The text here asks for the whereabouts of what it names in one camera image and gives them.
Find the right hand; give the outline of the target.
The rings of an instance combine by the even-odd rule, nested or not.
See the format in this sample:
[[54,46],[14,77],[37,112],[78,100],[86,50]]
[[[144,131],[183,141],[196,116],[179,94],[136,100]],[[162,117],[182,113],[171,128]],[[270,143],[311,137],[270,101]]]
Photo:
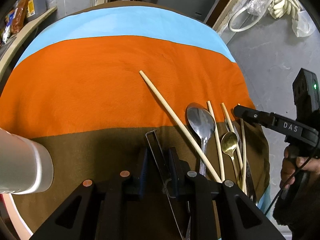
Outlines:
[[[295,177],[292,175],[296,169],[301,167],[308,159],[307,157],[294,157],[295,151],[296,149],[291,145],[287,146],[284,150],[284,159],[280,172],[280,187],[283,187],[287,181],[285,185],[286,189],[295,182]],[[310,173],[308,186],[311,186],[319,180],[319,159],[311,158],[301,170]]]

